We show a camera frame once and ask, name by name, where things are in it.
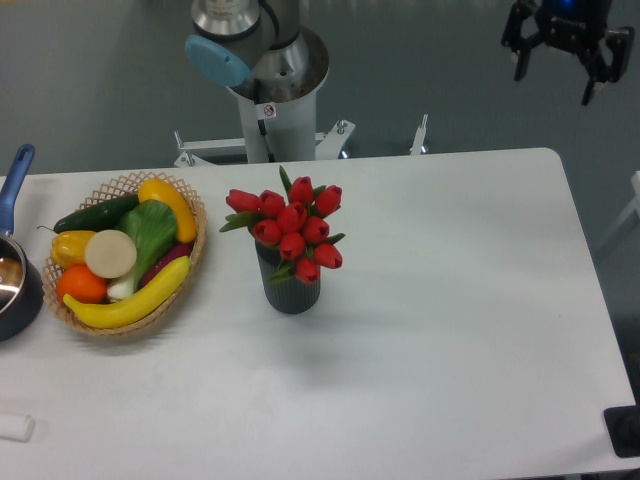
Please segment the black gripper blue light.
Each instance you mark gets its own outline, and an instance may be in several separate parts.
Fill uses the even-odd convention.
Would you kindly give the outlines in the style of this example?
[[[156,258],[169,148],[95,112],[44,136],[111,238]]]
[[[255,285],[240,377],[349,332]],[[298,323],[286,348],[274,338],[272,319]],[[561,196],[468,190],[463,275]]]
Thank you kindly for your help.
[[[617,83],[627,70],[635,29],[624,26],[607,28],[611,1],[607,0],[542,0],[515,1],[501,38],[515,57],[514,80],[527,73],[531,51],[543,41],[550,47],[576,54],[585,67],[588,81],[581,104],[586,106],[597,84]],[[522,35],[526,20],[535,15],[539,31]]]

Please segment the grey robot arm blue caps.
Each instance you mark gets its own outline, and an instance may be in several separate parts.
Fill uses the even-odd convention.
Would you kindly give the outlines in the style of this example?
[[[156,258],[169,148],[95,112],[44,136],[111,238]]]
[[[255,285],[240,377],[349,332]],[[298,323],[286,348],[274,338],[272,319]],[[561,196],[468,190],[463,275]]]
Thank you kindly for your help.
[[[310,93],[328,71],[325,53],[312,56],[297,1],[195,1],[194,34],[185,43],[192,64],[210,81],[257,103],[285,102]],[[515,80],[527,72],[533,49],[544,44],[574,55],[588,81],[587,105],[599,84],[626,72],[635,31],[608,24],[608,1],[516,1],[501,44],[516,60]]]

